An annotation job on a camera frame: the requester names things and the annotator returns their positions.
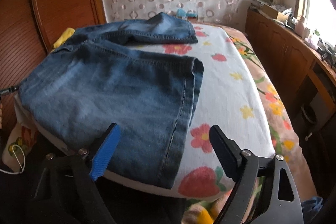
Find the blue gripper pad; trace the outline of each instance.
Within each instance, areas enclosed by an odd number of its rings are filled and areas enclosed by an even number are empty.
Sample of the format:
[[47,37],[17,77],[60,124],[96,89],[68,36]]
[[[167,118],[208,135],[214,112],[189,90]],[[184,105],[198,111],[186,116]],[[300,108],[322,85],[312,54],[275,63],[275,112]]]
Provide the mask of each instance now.
[[113,123],[106,132],[90,147],[91,171],[89,173],[93,181],[104,175],[104,172],[112,158],[120,141],[120,127]]

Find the window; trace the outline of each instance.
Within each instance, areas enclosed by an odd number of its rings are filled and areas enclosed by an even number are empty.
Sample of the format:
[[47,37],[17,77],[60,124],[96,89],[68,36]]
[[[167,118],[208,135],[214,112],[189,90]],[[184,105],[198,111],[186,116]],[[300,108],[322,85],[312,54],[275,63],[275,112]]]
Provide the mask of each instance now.
[[309,29],[318,30],[323,40],[336,45],[336,10],[330,0],[296,0],[294,16],[307,18]]
[[307,27],[317,29],[323,40],[336,44],[336,10],[330,0],[309,0],[306,13]]

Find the cardboard box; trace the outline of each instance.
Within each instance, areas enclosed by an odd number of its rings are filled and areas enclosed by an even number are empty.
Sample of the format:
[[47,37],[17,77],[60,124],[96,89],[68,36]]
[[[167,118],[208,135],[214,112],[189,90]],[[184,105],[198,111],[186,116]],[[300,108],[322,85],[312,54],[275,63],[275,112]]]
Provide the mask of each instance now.
[[284,22],[285,20],[288,20],[288,16],[283,15],[282,13],[278,12],[277,10],[274,10],[268,5],[262,6],[261,10],[271,18],[275,18],[278,21]]

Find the wooden wardrobe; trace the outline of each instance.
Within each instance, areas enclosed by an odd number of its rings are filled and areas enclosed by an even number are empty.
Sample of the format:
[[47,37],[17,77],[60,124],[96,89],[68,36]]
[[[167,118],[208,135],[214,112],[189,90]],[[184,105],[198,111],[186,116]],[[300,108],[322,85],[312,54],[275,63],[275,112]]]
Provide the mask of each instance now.
[[[0,89],[23,80],[66,28],[102,23],[101,0],[0,0]],[[2,104],[6,139],[16,124],[13,95]]]

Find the metal screw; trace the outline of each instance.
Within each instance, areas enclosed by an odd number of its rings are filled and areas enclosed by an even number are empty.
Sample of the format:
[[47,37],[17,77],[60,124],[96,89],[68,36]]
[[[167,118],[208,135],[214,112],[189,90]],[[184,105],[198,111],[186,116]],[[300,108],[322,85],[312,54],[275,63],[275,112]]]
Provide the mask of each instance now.
[[284,160],[283,155],[276,155],[275,157],[277,158],[277,160]]
[[54,154],[54,153],[49,153],[48,155],[45,156],[45,158],[46,158],[47,160],[51,160],[51,159],[53,159],[54,157],[55,157],[55,154]]
[[78,150],[78,154],[80,154],[80,155],[85,155],[87,152],[88,151],[85,148],[81,148],[81,149]]
[[252,152],[251,152],[250,150],[247,150],[247,149],[244,149],[241,153],[242,153],[244,156],[246,156],[246,157],[252,155]]

